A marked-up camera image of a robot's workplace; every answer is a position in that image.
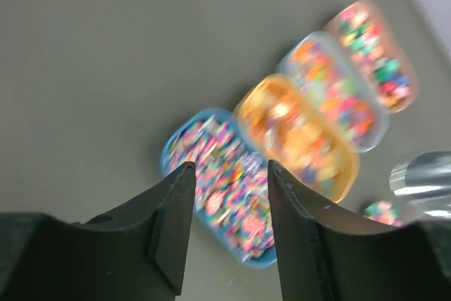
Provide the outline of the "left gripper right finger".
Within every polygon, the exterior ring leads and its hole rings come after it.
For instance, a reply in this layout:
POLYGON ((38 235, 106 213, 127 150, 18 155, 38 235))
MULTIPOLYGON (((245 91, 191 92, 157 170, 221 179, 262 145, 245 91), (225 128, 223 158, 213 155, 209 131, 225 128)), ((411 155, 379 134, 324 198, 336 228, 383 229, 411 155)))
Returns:
POLYGON ((450 222, 400 227, 346 210, 268 163, 284 300, 449 300, 450 222))

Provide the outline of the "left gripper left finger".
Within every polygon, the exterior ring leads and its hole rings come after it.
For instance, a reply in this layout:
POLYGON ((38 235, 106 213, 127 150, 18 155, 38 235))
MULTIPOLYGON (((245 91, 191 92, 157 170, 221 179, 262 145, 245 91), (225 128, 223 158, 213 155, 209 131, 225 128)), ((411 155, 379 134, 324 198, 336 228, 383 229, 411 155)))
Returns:
POLYGON ((87 223, 1 215, 2 300, 174 300, 182 292, 195 165, 87 223))

